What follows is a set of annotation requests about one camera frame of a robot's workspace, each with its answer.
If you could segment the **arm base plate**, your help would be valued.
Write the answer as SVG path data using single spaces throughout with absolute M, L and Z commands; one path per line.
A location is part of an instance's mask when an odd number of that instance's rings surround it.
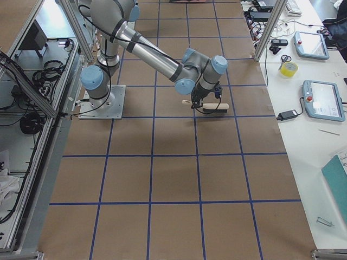
M 81 104 L 78 115 L 79 119 L 122 119 L 126 86 L 108 85 L 108 87 L 111 89 L 110 95 L 100 100 L 91 99 L 87 91 L 85 91 L 83 98 L 88 99 L 88 101 Z

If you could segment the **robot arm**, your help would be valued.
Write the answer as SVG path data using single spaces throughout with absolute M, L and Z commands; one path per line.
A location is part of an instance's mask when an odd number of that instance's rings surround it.
M 118 59 L 118 47 L 122 46 L 175 84 L 182 95 L 190 95 L 191 107 L 213 113 L 222 103 L 211 107 L 203 104 L 210 93 L 220 100 L 220 78 L 228 68 L 228 61 L 220 55 L 209 58 L 199 51 L 187 48 L 180 62 L 164 53 L 139 32 L 129 26 L 140 15 L 137 1 L 78 1 L 80 14 L 96 29 L 104 40 L 101 58 Z

